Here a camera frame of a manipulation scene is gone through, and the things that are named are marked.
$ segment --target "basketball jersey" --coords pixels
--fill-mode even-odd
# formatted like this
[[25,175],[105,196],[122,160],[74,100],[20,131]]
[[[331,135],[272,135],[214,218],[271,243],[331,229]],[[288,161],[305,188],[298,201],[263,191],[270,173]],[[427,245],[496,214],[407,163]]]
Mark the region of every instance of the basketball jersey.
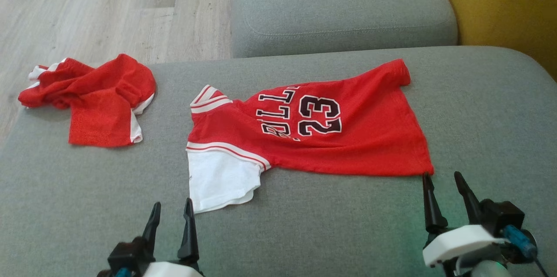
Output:
[[400,86],[402,59],[360,76],[231,100],[209,85],[191,103],[189,190],[196,213],[253,198],[273,166],[323,174],[433,173],[426,138]]

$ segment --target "red fabric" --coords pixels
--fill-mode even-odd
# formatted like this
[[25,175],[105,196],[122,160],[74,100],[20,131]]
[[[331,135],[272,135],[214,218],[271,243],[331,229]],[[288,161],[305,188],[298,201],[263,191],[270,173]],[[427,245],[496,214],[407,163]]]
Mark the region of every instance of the red fabric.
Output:
[[[192,107],[194,128],[188,141],[232,144],[272,166],[295,170],[374,176],[432,174],[426,138],[400,90],[409,83],[408,69],[398,59],[350,79],[277,87],[245,102],[234,100],[207,112],[193,112],[198,111],[196,104],[203,103],[200,95],[192,103],[196,105]],[[215,92],[208,104],[226,102],[227,97],[218,98],[221,95]],[[320,133],[310,124],[321,124],[319,130],[329,132]]]
[[71,108],[68,142],[88,146],[133,144],[131,109],[155,93],[151,71],[125,54],[97,69],[68,58],[56,70],[40,73],[38,81],[20,93],[22,105]]

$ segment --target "gray ottoman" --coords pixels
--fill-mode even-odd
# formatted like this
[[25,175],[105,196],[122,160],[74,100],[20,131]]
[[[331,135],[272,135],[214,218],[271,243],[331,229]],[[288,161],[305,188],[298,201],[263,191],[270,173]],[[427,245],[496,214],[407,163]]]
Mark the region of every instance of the gray ottoman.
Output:
[[[207,83],[230,98],[302,81],[352,77],[402,57],[404,88],[450,225],[467,223],[453,172],[476,195],[526,214],[540,259],[557,273],[557,85],[531,58],[495,47],[426,47],[153,65],[144,140],[102,149],[67,144],[69,111],[22,110],[0,157],[2,276],[89,277],[119,241],[143,232],[162,203],[155,257],[175,257],[188,196],[189,103]],[[442,276],[424,266],[420,177],[311,174],[273,168],[253,200],[198,215],[208,277]],[[533,265],[515,276],[538,277]]]
[[232,0],[233,57],[454,45],[448,0]]

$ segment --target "black cable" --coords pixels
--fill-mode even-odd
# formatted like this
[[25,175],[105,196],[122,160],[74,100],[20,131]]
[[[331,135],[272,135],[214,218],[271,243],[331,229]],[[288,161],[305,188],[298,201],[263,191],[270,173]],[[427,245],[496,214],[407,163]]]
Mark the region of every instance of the black cable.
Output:
[[536,263],[537,267],[540,269],[541,273],[543,274],[544,277],[549,277],[549,275],[547,274],[547,271],[545,271],[544,267],[541,265],[540,261],[537,259],[537,257],[534,257],[534,262]]

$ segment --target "white sleeve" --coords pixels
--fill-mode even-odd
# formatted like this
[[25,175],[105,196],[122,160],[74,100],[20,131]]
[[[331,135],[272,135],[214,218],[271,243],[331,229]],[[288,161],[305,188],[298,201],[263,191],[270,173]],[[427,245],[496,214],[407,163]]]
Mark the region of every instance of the white sleeve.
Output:
[[227,148],[215,147],[214,144],[212,147],[199,146],[201,144],[189,142],[186,149],[189,196],[194,212],[214,211],[251,200],[253,190],[261,185],[259,175],[270,168],[267,160],[256,154],[249,157],[238,154],[231,145]]

